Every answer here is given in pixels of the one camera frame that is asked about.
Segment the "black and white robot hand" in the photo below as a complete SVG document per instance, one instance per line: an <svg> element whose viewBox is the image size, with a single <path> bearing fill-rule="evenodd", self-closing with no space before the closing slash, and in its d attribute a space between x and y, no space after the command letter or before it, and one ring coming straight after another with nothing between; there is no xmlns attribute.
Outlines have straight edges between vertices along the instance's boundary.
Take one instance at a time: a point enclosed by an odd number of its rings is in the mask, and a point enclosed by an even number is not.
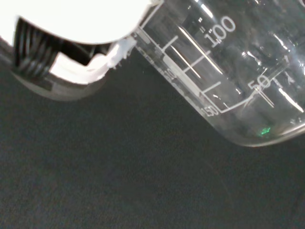
<svg viewBox="0 0 305 229"><path fill-rule="evenodd" d="M22 85L55 101L102 88L136 45L159 0L3 0L0 63Z"/></svg>

